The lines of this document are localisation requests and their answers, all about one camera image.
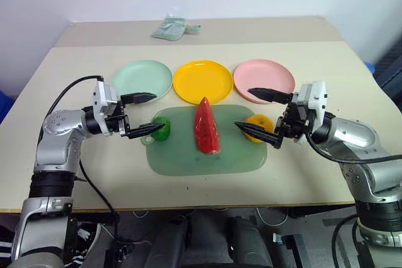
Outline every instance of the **green plate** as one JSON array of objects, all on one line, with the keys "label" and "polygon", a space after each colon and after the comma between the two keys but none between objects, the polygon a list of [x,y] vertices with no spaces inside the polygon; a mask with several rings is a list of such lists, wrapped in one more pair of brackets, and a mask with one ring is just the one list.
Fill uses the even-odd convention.
[{"label": "green plate", "polygon": [[150,92],[160,99],[171,88],[173,76],[163,63],[154,60],[135,61],[123,66],[113,77],[118,95]]},{"label": "green plate", "polygon": [[212,106],[222,150],[206,155],[195,142],[196,109],[196,106],[175,107],[157,113],[156,116],[170,119],[170,136],[146,146],[148,163],[155,172],[165,176],[231,174],[254,171],[265,163],[266,144],[250,141],[233,124],[254,115],[253,111],[239,105]]}]

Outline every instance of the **orange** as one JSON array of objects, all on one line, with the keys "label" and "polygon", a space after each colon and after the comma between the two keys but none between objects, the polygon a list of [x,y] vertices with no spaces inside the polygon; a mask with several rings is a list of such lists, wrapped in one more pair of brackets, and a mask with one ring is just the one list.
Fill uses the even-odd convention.
[{"label": "orange", "polygon": [[[265,131],[273,133],[274,132],[274,123],[273,121],[266,117],[264,114],[256,114],[253,115],[251,117],[248,117],[246,119],[246,122],[250,123],[250,124],[254,124],[260,127],[263,127]],[[250,136],[249,134],[246,134],[246,137],[248,139],[250,139],[252,142],[257,142],[257,143],[261,143],[262,141],[259,139],[256,139],[252,136]]]}]

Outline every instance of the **plate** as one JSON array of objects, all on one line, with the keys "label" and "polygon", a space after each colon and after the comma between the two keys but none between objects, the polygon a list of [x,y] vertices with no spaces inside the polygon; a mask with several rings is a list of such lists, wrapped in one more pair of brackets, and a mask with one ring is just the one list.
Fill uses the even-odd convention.
[{"label": "plate", "polygon": [[192,61],[177,70],[173,87],[179,97],[191,104],[199,104],[204,97],[216,104],[232,92],[233,77],[217,62]]},{"label": "plate", "polygon": [[295,79],[283,65],[271,60],[255,59],[241,63],[234,71],[234,85],[239,93],[251,102],[271,104],[250,94],[250,88],[271,88],[291,93],[295,89]]},{"label": "plate", "polygon": [[154,60],[141,60],[123,66],[112,82],[118,95],[150,92],[157,95],[153,99],[157,100],[169,91],[172,78],[171,71],[165,64]]}]

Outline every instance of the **yellow plate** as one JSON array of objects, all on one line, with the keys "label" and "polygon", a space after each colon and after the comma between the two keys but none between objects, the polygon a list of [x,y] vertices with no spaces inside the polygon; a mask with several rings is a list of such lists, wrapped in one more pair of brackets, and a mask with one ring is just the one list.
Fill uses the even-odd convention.
[{"label": "yellow plate", "polygon": [[177,70],[173,87],[178,96],[189,103],[199,104],[206,97],[210,104],[215,104],[231,93],[233,77],[217,62],[193,61]]}]

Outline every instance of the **pink plate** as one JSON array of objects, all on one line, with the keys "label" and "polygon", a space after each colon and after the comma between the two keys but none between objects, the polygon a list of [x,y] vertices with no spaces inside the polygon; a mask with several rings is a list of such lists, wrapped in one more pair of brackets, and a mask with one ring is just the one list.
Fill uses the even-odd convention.
[{"label": "pink plate", "polygon": [[286,93],[295,89],[295,79],[284,66],[271,60],[255,59],[241,63],[234,71],[234,85],[237,91],[251,102],[270,104],[250,94],[250,88],[271,88]]}]

